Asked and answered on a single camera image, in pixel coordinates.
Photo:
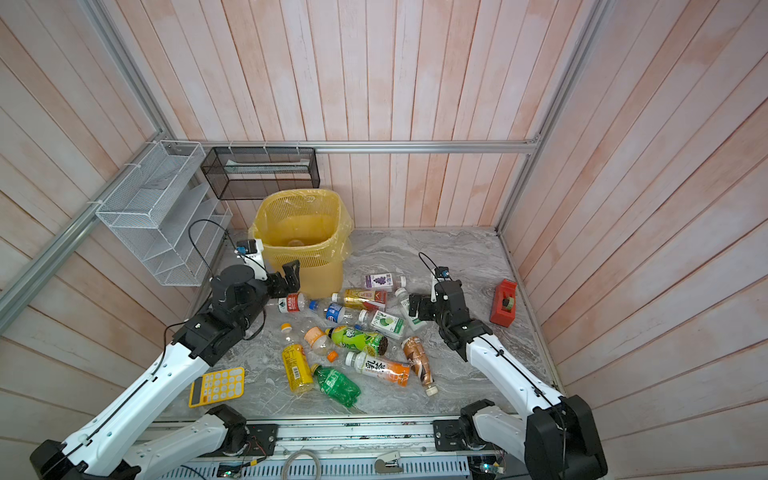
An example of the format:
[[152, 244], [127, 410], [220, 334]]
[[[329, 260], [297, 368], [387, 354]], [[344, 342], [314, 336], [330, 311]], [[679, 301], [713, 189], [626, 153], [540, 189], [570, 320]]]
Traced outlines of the brown milk tea bottle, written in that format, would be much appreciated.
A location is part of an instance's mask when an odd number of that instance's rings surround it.
[[403, 340], [401, 348], [426, 395], [429, 397], [436, 395], [439, 389], [434, 381], [429, 359], [421, 339], [417, 336], [408, 337]]

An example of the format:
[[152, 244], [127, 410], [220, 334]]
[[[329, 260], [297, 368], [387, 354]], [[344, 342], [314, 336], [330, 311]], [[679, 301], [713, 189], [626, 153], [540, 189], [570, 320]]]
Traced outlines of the red label water bottle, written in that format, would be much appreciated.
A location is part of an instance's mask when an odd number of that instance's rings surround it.
[[291, 293], [277, 300], [277, 307], [281, 313], [298, 313], [305, 311], [310, 304], [310, 300], [304, 293]]

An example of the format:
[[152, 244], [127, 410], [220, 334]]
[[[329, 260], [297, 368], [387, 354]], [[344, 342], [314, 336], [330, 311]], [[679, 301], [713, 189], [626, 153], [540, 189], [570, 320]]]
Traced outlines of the green soda bottle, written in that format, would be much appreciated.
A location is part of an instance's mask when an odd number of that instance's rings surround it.
[[360, 387], [342, 371], [320, 364], [311, 366], [311, 373], [316, 387], [330, 399], [352, 408], [361, 395]]

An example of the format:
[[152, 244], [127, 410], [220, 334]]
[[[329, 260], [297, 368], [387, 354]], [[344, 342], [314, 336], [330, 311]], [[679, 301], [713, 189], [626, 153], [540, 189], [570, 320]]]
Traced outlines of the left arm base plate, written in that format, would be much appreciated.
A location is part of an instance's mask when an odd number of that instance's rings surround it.
[[274, 454], [279, 426], [274, 423], [247, 424], [229, 429], [220, 448], [209, 456], [256, 456]]

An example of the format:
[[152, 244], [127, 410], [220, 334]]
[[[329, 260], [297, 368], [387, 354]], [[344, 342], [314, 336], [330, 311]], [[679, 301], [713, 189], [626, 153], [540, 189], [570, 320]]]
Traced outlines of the yellow label tea bottle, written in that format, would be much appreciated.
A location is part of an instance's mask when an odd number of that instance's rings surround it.
[[301, 344], [299, 331], [295, 330], [290, 323], [283, 323], [280, 331], [283, 336], [281, 359], [289, 388], [292, 393], [301, 396], [313, 389], [313, 374]]

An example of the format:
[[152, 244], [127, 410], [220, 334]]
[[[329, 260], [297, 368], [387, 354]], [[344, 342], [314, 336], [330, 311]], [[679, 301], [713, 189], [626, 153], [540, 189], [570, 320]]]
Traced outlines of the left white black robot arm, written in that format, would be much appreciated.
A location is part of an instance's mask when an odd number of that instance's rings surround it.
[[250, 431], [245, 418], [220, 405], [198, 421], [145, 447], [134, 444], [185, 388], [235, 345], [256, 337], [252, 322], [269, 300], [300, 289], [300, 263], [256, 277], [248, 265], [231, 265], [210, 280], [211, 293], [188, 320], [178, 324], [160, 357], [93, 420], [63, 441], [46, 440], [31, 454], [40, 479], [157, 478], [200, 455], [243, 454]]

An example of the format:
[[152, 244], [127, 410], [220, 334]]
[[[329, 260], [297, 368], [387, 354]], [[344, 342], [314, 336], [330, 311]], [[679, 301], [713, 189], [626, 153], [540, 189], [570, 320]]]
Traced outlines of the orange label clear bottle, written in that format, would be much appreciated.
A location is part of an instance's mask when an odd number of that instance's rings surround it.
[[339, 354], [335, 350], [335, 344], [318, 326], [310, 327], [304, 333], [304, 340], [308, 344], [310, 351], [315, 355], [325, 358], [331, 363], [339, 358]]

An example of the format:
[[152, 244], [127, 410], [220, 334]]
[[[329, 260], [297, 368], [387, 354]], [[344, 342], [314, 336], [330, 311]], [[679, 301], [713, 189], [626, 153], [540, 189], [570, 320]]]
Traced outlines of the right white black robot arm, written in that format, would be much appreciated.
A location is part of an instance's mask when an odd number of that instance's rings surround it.
[[483, 373], [512, 405], [477, 401], [462, 410], [468, 445], [491, 443], [524, 462], [532, 479], [600, 479], [608, 464], [590, 406], [567, 397], [518, 361], [490, 326], [471, 316], [462, 284], [436, 280], [412, 294], [409, 313], [437, 324], [446, 346]]

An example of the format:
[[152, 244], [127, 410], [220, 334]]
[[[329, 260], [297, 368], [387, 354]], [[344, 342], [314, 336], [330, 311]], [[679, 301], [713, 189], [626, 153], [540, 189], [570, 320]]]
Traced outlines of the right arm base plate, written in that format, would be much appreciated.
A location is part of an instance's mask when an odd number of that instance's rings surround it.
[[493, 451], [497, 446], [481, 440], [463, 418], [432, 422], [435, 449], [439, 452]]

